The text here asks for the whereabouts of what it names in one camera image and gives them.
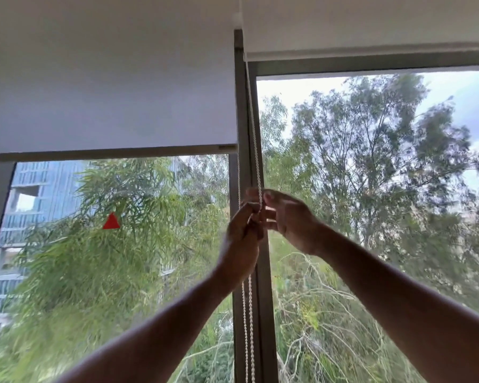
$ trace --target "hand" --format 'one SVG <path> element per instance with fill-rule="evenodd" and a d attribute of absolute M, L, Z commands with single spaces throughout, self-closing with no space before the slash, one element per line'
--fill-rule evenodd
<path fill-rule="evenodd" d="M 255 268 L 263 228 L 258 213 L 261 205 L 245 203 L 229 222 L 214 271 L 228 293 L 236 289 Z"/>
<path fill-rule="evenodd" d="M 259 200 L 259 190 L 249 188 L 247 200 Z M 278 231 L 295 248 L 305 254 L 316 255 L 319 247 L 321 222 L 301 200 L 273 189 L 262 190 L 266 210 L 262 211 L 268 230 Z"/>

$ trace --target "glass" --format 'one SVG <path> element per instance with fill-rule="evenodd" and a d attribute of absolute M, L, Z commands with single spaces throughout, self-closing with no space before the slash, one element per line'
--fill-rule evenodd
<path fill-rule="evenodd" d="M 479 71 L 257 90 L 265 185 L 479 312 Z M 423 381 L 326 263 L 269 241 L 281 383 Z"/>
<path fill-rule="evenodd" d="M 226 155 L 18 163 L 0 228 L 0 382 L 51 381 L 214 266 Z M 103 230 L 114 212 L 121 227 Z M 174 373 L 233 379 L 232 299 Z"/>

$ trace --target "person's right hand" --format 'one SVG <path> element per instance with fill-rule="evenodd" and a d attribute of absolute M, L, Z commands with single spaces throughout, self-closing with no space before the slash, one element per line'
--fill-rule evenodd
<path fill-rule="evenodd" d="M 262 198 L 268 207 L 263 211 L 265 226 L 281 233 L 302 253 L 316 255 L 320 249 L 322 224 L 305 203 L 273 189 L 263 189 Z M 257 188 L 247 189 L 247 201 L 259 201 Z"/>

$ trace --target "forearm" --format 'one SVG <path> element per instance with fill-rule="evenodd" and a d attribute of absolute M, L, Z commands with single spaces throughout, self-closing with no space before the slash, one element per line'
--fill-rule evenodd
<path fill-rule="evenodd" d="M 59 383 L 166 382 L 228 295 L 210 276 L 141 326 L 131 329 L 59 379 Z"/>
<path fill-rule="evenodd" d="M 326 226 L 328 262 L 430 382 L 479 382 L 479 316 Z"/>

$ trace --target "red triangle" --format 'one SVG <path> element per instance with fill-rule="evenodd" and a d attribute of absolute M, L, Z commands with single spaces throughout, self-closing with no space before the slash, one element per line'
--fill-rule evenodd
<path fill-rule="evenodd" d="M 108 219 L 105 222 L 105 225 L 103 226 L 103 230 L 112 230 L 119 227 L 120 227 L 119 222 L 117 221 L 117 218 L 112 212 L 110 215 L 108 215 Z"/>

